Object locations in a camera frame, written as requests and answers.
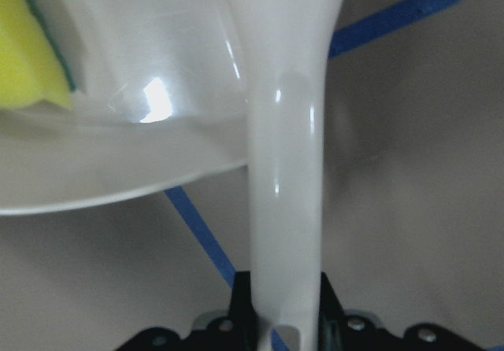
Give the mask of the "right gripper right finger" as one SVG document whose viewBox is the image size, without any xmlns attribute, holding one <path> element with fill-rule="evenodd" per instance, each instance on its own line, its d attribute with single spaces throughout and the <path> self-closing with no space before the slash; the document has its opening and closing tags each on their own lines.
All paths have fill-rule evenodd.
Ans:
<svg viewBox="0 0 504 351">
<path fill-rule="evenodd" d="M 321 274 L 319 350 L 481 350 L 462 336 L 433 323 L 419 323 L 396 336 L 369 317 L 343 310 L 325 273 Z"/>
</svg>

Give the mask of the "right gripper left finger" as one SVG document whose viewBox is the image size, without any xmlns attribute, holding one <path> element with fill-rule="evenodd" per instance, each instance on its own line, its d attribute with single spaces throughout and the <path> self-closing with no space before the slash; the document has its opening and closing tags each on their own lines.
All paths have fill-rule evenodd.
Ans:
<svg viewBox="0 0 504 351">
<path fill-rule="evenodd" d="M 251 300 L 250 273 L 235 273 L 228 309 L 200 315 L 187 336 L 166 327 L 149 327 L 117 349 L 257 350 L 258 316 Z"/>
</svg>

